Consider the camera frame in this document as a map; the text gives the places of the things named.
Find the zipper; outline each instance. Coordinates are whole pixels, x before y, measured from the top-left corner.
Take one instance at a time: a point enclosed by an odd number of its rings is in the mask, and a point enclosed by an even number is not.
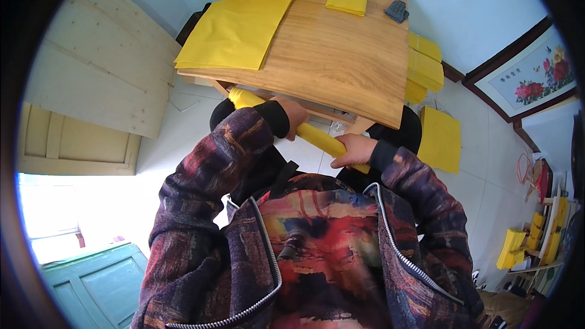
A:
[[[230,316],[227,319],[223,319],[220,321],[214,321],[213,323],[207,324],[179,324],[179,323],[169,323],[165,326],[167,328],[176,328],[176,329],[212,329],[212,328],[221,328],[227,325],[231,325],[246,316],[252,314],[254,311],[258,310],[262,305],[270,301],[274,295],[280,290],[282,287],[282,275],[280,274],[280,269],[278,268],[278,263],[276,261],[276,256],[274,255],[274,250],[272,249],[272,244],[270,244],[270,240],[268,238],[268,230],[266,230],[266,225],[264,224],[264,220],[262,220],[262,215],[260,214],[260,209],[256,204],[256,201],[253,197],[250,197],[249,200],[252,202],[254,206],[255,213],[256,213],[256,220],[258,221],[260,227],[260,234],[262,235],[262,239],[267,246],[268,249],[268,258],[270,259],[270,263],[274,272],[276,273],[276,287],[270,291],[266,296],[264,296],[260,301],[253,304],[252,306],[248,307],[246,310],[238,313],[234,316]]]
[[[366,189],[364,189],[363,194],[366,194],[368,192],[368,190],[370,190],[374,186],[377,187],[376,202],[378,204],[378,207],[380,208],[380,211],[382,213],[382,217],[384,218],[384,225],[386,227],[386,232],[388,233],[388,237],[390,238],[390,245],[392,246],[394,253],[396,253],[396,255],[398,256],[400,261],[411,270],[413,275],[416,278],[418,278],[419,281],[423,281],[424,283],[427,284],[428,287],[434,289],[435,291],[439,292],[440,294],[447,297],[448,299],[460,304],[461,306],[465,306],[465,303],[463,301],[459,300],[457,297],[452,296],[447,291],[443,290],[435,281],[433,281],[433,279],[431,277],[429,277],[428,274],[423,272],[422,269],[417,267],[417,265],[415,265],[412,261],[410,261],[407,257],[405,257],[404,254],[402,254],[400,252],[400,250],[396,246],[396,243],[394,242],[392,232],[390,231],[390,226],[388,225],[388,218],[386,217],[386,209],[384,208],[384,202],[382,199],[380,184],[379,183],[370,184],[368,187],[366,187]]]

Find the hand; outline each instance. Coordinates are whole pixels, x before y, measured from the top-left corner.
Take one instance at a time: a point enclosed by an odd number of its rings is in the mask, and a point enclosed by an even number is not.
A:
[[[355,164],[369,164],[371,153],[378,143],[376,139],[355,134],[337,136],[336,139],[345,145],[347,153],[331,162],[333,169]]]
[[[294,141],[296,136],[296,128],[299,127],[303,122],[307,122],[309,120],[309,113],[294,100],[281,96],[272,97],[270,100],[277,101],[287,116],[289,116],[289,133],[287,134],[286,139],[289,141]]]

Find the green door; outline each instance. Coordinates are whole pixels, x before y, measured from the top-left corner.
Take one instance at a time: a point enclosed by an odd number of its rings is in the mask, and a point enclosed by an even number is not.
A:
[[[128,328],[138,309],[146,257],[129,242],[44,265],[57,304],[79,328]]]

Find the wooden door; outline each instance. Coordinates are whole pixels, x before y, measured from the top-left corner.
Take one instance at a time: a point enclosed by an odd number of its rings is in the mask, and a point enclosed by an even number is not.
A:
[[[180,49],[130,0],[64,0],[33,62],[24,100],[157,138]]]
[[[79,329],[123,329],[138,309],[147,260],[129,242],[41,267],[69,322]]]
[[[18,173],[134,175],[142,136],[23,103]]]

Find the patterned jacket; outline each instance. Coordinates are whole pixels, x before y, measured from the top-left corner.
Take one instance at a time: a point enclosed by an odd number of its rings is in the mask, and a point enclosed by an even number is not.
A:
[[[249,199],[218,229],[221,197],[273,143],[253,108],[227,117],[165,180],[150,235],[151,255],[133,328],[266,328],[282,287],[257,203]],[[396,328],[489,326],[474,288],[463,208],[433,170],[400,148],[364,193],[378,204],[378,238],[388,312]],[[307,175],[288,191],[339,189]],[[419,242],[417,228],[424,232]],[[209,325],[173,325],[172,323]]]

